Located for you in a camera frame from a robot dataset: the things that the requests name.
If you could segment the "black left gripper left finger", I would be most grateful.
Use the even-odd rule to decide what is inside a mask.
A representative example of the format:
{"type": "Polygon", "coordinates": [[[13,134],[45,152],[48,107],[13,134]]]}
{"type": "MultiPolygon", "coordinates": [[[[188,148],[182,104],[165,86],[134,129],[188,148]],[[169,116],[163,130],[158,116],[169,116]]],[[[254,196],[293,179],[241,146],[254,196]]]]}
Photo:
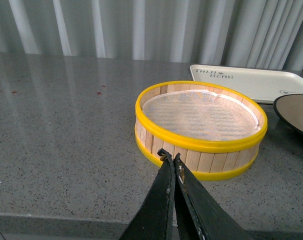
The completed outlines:
{"type": "Polygon", "coordinates": [[[154,182],[139,211],[121,235],[121,240],[170,240],[172,238],[175,167],[172,155],[160,149],[162,160],[154,182]]]}

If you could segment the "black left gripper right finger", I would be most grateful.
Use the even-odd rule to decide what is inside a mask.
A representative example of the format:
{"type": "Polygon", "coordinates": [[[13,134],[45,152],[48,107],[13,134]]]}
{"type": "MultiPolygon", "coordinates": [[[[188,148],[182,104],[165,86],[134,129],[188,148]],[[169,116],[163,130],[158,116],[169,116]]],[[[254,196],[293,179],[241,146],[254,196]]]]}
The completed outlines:
{"type": "Polygon", "coordinates": [[[181,240],[250,240],[180,159],[174,158],[174,203],[181,240]]]}

